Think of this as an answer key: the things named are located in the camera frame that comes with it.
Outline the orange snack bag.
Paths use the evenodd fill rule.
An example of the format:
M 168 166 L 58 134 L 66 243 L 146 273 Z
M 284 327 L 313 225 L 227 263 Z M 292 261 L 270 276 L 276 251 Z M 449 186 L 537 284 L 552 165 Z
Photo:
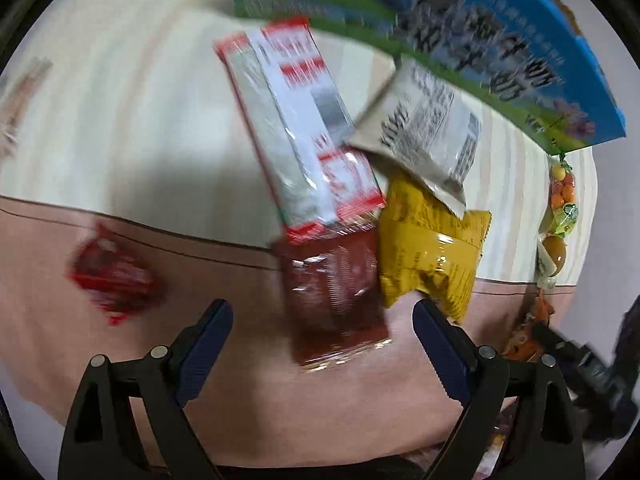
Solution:
M 536 362 L 544 353 L 544 347 L 536 341 L 533 330 L 538 325 L 548 327 L 554 307 L 539 289 L 535 301 L 511 334 L 502 356 L 515 362 Z

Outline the small red snack packet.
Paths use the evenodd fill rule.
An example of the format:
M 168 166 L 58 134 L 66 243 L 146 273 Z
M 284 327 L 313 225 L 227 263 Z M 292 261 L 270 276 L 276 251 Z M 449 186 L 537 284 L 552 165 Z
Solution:
M 158 306 L 166 292 L 165 281 L 101 222 L 74 252 L 67 277 L 101 310 L 109 326 Z

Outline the yellow crinkled snack bag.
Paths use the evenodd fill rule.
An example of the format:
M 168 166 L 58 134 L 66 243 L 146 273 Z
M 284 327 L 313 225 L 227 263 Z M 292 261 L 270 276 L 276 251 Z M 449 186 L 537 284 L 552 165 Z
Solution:
M 470 210 L 458 218 L 408 174 L 394 174 L 378 217 L 378 275 L 386 307 L 408 292 L 422 292 L 444 315 L 462 322 L 490 224 L 490 212 Z

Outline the dark red snack packet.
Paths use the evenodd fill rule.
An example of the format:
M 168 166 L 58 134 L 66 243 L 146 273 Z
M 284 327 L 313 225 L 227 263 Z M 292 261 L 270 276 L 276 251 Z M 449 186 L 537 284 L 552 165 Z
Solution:
M 372 221 L 272 245 L 282 272 L 292 356 L 324 370 L 390 342 L 378 281 L 378 229 Z

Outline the packaged braised egg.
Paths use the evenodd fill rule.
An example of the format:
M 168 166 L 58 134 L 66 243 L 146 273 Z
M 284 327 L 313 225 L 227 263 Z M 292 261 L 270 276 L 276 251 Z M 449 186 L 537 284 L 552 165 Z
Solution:
M 556 284 L 556 278 L 564 268 L 566 244 L 562 237 L 546 234 L 538 240 L 537 285 L 548 292 Z

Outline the colourful candy bag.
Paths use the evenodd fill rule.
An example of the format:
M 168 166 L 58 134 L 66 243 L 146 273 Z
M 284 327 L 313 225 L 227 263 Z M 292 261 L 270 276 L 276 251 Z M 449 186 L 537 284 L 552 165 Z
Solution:
M 542 232 L 565 238 L 577 226 L 579 208 L 573 167 L 561 154 L 549 158 L 549 193 Z

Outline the grey white snack packet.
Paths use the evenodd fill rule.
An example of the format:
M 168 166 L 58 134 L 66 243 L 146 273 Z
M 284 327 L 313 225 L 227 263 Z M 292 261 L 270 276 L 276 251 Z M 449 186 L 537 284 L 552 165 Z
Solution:
M 348 144 L 396 162 L 462 218 L 464 180 L 482 133 L 482 116 L 457 87 L 404 56 L 358 119 Z

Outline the red white snack bar pack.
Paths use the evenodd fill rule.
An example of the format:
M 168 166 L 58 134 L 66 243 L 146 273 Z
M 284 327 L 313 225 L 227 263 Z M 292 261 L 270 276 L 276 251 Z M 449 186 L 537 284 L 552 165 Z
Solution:
M 286 238 L 305 243 L 385 204 L 304 18 L 216 42 Z

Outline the striped cream pink blanket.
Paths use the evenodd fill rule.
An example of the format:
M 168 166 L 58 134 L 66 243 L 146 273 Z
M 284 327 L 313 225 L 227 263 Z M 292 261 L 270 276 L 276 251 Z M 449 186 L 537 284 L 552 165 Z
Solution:
M 89 360 L 137 359 L 217 298 L 232 333 L 186 408 L 213 462 L 348 464 L 445 440 L 459 417 L 418 338 L 416 296 L 390 344 L 308 372 L 291 356 L 276 207 L 214 43 L 245 28 L 231 0 L 54 0 L 6 69 L 40 58 L 1 164 L 1 361 L 20 395 L 65 422 Z M 162 304 L 111 325 L 67 276 L 104 222 L 160 274 Z

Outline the cardboard milk box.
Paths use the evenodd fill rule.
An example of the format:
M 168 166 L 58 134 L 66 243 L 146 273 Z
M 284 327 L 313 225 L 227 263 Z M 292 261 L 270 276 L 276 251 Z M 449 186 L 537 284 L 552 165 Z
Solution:
M 243 18 L 311 24 L 409 55 L 551 154 L 622 138 L 626 120 L 558 0 L 233 0 Z

